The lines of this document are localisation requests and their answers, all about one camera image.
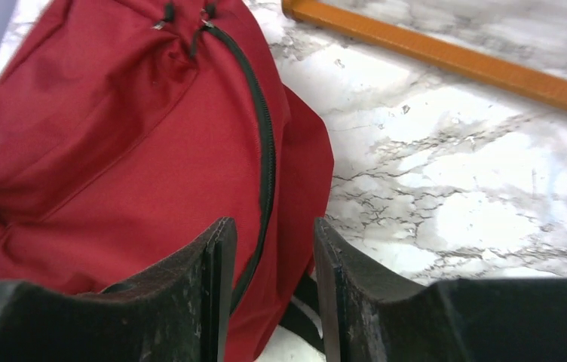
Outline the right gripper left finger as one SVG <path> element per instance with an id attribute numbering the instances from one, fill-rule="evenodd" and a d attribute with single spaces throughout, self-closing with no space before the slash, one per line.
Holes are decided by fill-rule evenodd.
<path id="1" fill-rule="evenodd" d="M 236 245 L 224 217 L 101 293 L 0 281 L 0 361 L 221 361 Z"/>

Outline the red student backpack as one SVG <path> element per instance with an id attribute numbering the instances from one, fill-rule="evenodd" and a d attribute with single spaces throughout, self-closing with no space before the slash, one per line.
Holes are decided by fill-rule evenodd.
<path id="1" fill-rule="evenodd" d="M 226 359 L 276 327 L 322 349 L 333 162 L 242 1 L 53 1 L 0 76 L 0 278 L 100 292 L 229 216 Z"/>

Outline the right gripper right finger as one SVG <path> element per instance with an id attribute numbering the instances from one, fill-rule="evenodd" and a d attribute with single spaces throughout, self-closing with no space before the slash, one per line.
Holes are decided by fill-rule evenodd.
<path id="1" fill-rule="evenodd" d="M 314 224 L 329 361 L 567 361 L 567 278 L 441 280 L 428 286 Z"/>

